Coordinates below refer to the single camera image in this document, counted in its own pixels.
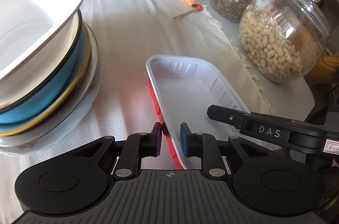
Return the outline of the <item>white plastic tray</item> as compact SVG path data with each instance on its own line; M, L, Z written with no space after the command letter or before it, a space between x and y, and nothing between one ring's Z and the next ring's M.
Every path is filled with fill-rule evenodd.
M200 168L200 159L184 156L181 123L187 123L193 133L205 132L222 141L239 134L233 126L210 120L207 116L211 105L248 111L231 84L212 63L194 57L155 55L147 60L146 69L184 169Z

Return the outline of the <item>white bowl with black rim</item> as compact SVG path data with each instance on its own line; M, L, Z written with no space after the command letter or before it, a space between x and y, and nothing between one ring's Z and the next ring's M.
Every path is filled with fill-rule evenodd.
M8 113L38 94L63 69L73 65L82 30L78 10L47 45L31 59L1 79L1 113Z

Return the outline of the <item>blue bowl with yellow rim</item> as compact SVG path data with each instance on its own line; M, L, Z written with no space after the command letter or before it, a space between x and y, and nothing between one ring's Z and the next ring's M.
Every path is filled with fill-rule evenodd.
M22 133L51 115L81 80L87 71L91 54L88 30L82 24L74 53L37 94L16 108L1 114L1 136Z

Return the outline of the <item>white plastic bowl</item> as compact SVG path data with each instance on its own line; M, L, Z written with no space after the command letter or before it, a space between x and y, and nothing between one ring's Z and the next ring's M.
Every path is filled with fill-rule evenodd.
M1 0L1 79L44 48L83 0Z

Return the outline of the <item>red plastic tray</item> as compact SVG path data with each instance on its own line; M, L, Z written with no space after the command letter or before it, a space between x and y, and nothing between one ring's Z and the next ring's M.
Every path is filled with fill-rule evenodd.
M162 125L162 131L163 131L163 134L165 136L165 140L166 140L171 158L174 161L177 169L184 169L181 162L179 161L178 155L177 155L176 150L173 146L172 139L169 135L169 132L168 132L165 120L163 118L160 106L158 104L158 101L157 101L157 98L156 98L156 95L155 95L155 91L153 89L150 78L148 78L148 86L149 86L149 94L150 94L152 101L153 101L155 113L156 113L156 115L157 115L157 117L158 117L158 119L159 119L159 121Z

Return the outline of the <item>white scalloped plate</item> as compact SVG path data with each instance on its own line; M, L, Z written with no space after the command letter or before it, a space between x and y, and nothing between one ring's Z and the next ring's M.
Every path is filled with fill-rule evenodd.
M102 80L102 63L101 59L98 59L97 68L94 73L93 82L87 90L85 96L78 103L75 109L65 118L61 124L56 128L48 132L45 136L37 139L36 141L29 142L27 145L18 147L1 147L1 154L8 156L23 156L32 155L37 152L45 151L58 142L62 141L68 134L70 134L81 120L90 111L97 95Z

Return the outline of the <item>large glass jar of peanuts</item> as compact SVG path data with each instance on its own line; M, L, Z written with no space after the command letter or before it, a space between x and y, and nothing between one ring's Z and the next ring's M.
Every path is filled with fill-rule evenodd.
M238 41L267 79L285 83L307 75L321 58L330 26L321 0L252 0L240 22Z

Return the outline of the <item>white fringed table cloth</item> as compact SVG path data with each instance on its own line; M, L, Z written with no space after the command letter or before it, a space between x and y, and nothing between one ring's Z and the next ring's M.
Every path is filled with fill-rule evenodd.
M263 77L244 61L238 24L211 8L180 20L181 0L84 0L81 12L93 30L102 62L102 83L89 113L49 149L28 156L1 156L1 222L22 213L14 193L17 176L33 164L105 135L125 139L148 132L158 120L149 94L146 61L154 55L198 57L228 79L250 111L272 113Z

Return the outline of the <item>wooden stick with red tip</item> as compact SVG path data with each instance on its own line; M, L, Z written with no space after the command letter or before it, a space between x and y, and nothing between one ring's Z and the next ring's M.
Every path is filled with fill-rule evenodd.
M188 16L189 14L192 14L192 13L195 13L195 12L199 12L199 11L202 11L203 10L203 6L201 6L200 4L196 5L196 7L192 7L191 10L185 12L185 13L182 13L182 14L179 14L177 16L174 17L174 20L179 20L185 16Z

